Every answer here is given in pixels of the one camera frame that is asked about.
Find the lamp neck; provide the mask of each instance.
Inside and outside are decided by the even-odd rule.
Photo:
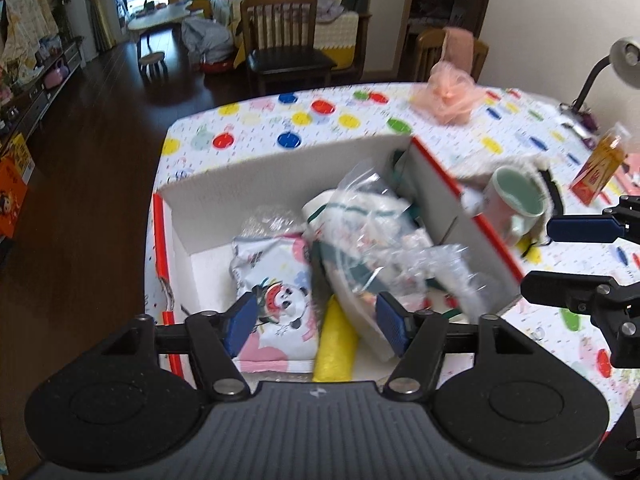
[[[591,69],[591,72],[589,73],[589,77],[587,78],[587,81],[584,82],[584,86],[582,87],[582,90],[580,90],[580,95],[578,95],[578,98],[574,101],[574,104],[572,104],[571,106],[571,111],[574,114],[577,114],[580,111],[580,108],[582,108],[582,105],[584,104],[584,100],[587,98],[587,94],[589,93],[589,90],[591,90],[591,86],[593,86],[593,82],[596,81],[598,74],[602,72],[603,68],[606,68],[610,64],[611,64],[611,61],[609,59],[609,56],[606,56],[606,57],[603,57],[599,62],[597,62],[596,65]]]

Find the mug handle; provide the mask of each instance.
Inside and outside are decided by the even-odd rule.
[[[513,215],[509,230],[505,233],[504,242],[509,247],[513,247],[526,233],[524,219],[521,216]]]

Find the wooden stool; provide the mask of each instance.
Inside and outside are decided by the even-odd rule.
[[[157,73],[160,73],[160,65],[162,65],[162,68],[166,71],[167,68],[166,63],[164,62],[164,52],[152,52],[151,54],[142,56],[138,60],[138,68],[140,69],[141,74],[146,74],[146,67],[150,65],[153,65],[156,68]]]

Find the white furry cloth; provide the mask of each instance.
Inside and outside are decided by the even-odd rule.
[[[474,153],[450,168],[448,173],[466,186],[484,190],[492,174],[501,166],[510,166],[526,174],[542,192],[545,212],[530,234],[532,241],[546,242],[546,223],[553,215],[554,204],[545,181],[538,173],[538,170],[549,169],[549,160],[545,155],[486,156],[483,153]]]

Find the polka dot tablecloth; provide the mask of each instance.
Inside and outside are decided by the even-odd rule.
[[[465,126],[439,126],[409,108],[411,84],[373,84],[281,94],[225,105],[177,121],[169,129],[155,189],[210,168],[322,142],[374,135],[414,135],[444,168],[471,154],[545,153],[562,187],[568,213],[599,213],[617,203],[622,190],[610,182],[592,207],[583,206],[568,184],[589,156],[561,125],[556,110],[514,89],[487,89],[484,104]],[[156,319],[166,300],[155,274],[152,216],[146,237],[145,308]],[[560,270],[605,274],[623,284],[640,280],[640,248],[614,244],[556,244],[534,248],[520,260],[525,271]],[[610,427],[640,383],[640,370],[609,364],[602,334],[587,317],[520,301],[504,318],[593,382],[609,404]]]

